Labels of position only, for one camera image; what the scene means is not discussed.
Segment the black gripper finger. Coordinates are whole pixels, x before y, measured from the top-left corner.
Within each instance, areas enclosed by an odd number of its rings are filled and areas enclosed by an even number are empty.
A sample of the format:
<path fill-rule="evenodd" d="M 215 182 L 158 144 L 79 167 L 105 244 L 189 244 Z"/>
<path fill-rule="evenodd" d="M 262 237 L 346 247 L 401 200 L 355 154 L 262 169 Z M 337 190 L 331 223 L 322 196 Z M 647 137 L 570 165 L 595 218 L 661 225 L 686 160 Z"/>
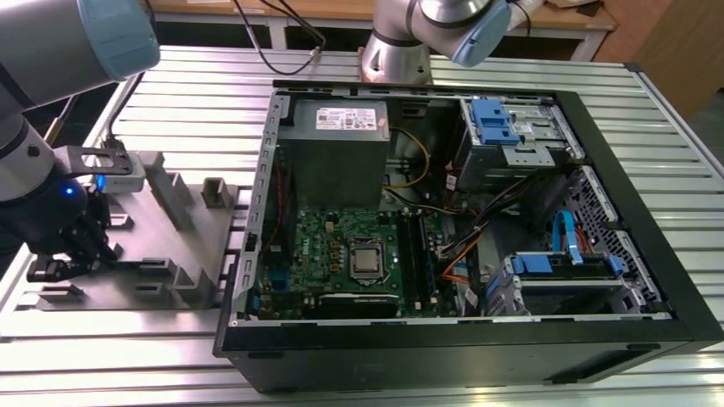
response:
<path fill-rule="evenodd" d="M 70 261 L 38 254 L 27 270 L 27 281 L 33 283 L 63 282 L 74 278 L 78 271 L 78 267 Z"/>
<path fill-rule="evenodd" d="M 106 225 L 91 215 L 82 215 L 63 229 L 65 252 L 71 264 L 83 271 L 97 270 L 102 265 L 111 266 L 118 261 L 118 254 L 109 245 Z"/>

